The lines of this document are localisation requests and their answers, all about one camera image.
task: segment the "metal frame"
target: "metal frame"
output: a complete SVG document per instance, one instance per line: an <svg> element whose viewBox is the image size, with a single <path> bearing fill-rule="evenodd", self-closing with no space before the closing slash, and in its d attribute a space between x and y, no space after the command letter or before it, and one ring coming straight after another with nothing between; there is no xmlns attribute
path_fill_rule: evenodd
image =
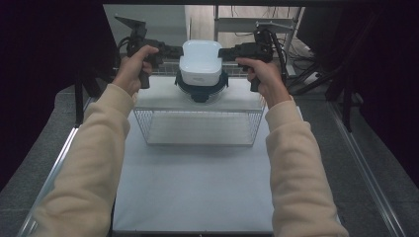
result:
<svg viewBox="0 0 419 237"><path fill-rule="evenodd" d="M213 26L213 40L218 41L218 33L252 33L255 30L255 25L269 24L273 26L271 31L279 34L287 34L284 43L284 52L287 58L290 58L290 46L295 34L296 25L298 24L299 15L301 14L301 7L291 19L257 19L257 18L220 18L218 15L218 5L214 6L214 26ZM295 70L290 60L287 61L287 72L290 77L295 77Z"/></svg>

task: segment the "controller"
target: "controller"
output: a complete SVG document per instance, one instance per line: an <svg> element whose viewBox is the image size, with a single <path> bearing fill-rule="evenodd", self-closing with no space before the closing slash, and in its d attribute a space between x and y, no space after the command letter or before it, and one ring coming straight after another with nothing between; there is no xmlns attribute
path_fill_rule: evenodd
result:
<svg viewBox="0 0 419 237"><path fill-rule="evenodd" d="M155 39L144 39L138 41L130 41L126 47L128 57L132 57L140 48L150 45L158 48L158 52L148 55L144 61L149 62L153 68L158 68L163 64L163 58L179 59L183 55L183 48L180 46L166 45L163 41ZM141 70L139 72L139 81L141 82L141 89L150 88L148 73Z"/></svg>
<svg viewBox="0 0 419 237"><path fill-rule="evenodd" d="M258 59L264 62L270 62L273 59L273 51L270 46L266 44L261 44L257 42L245 42L242 44L237 44L235 47L232 48L221 48L218 51L218 57L221 57L223 61L234 61L236 57L248 57L252 59ZM249 66L246 65L238 65L242 67L243 71L249 69ZM250 91L251 92L258 92L259 78L253 78L250 83Z"/></svg>
<svg viewBox="0 0 419 237"><path fill-rule="evenodd" d="M131 34L128 38L121 40L118 45L117 57L120 56L120 48L126 44L126 53L128 57L132 57L140 48L150 45L158 48L158 52L150 54L144 61L149 62L153 68L158 68L160 64L163 64L163 58L179 59L183 55L183 48L181 46L170 46L166 45L163 41L156 39L146 39L147 29L145 23L130 19L115 16L117 20L124 23L126 26L132 29ZM141 82L141 89L150 88L149 75L141 70L138 75L139 81Z"/></svg>

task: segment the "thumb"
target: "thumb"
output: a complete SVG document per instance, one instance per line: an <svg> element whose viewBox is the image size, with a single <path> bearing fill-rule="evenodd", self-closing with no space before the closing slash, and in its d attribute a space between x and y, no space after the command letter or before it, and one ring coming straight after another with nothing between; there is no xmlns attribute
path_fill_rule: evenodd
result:
<svg viewBox="0 0 419 237"><path fill-rule="evenodd" d="M139 51L136 52L131 58L135 58L135 61L137 61L137 62L142 62L144 60L144 58L146 58L148 56L148 54L153 54L153 53L156 53L156 52L158 52L157 47L146 45L146 46L140 48Z"/></svg>

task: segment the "white table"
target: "white table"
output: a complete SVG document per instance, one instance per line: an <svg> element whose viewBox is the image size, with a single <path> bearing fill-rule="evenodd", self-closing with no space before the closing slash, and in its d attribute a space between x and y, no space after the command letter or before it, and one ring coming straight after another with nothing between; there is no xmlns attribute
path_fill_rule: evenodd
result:
<svg viewBox="0 0 419 237"><path fill-rule="evenodd" d="M252 147L147 146L129 121L114 230L272 231L264 119Z"/></svg>

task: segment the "cuff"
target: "cuff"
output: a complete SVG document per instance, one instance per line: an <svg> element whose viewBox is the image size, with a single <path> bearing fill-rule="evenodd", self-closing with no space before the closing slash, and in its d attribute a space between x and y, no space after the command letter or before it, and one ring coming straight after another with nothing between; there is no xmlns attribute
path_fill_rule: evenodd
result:
<svg viewBox="0 0 419 237"><path fill-rule="evenodd" d="M285 101L274 105L265 115L269 130L273 131L277 127L293 122L302 121L301 116L296 109L295 101Z"/></svg>
<svg viewBox="0 0 419 237"><path fill-rule="evenodd" d="M101 98L96 103L113 108L126 117L128 117L133 108L132 97L124 89L114 84L108 84Z"/></svg>

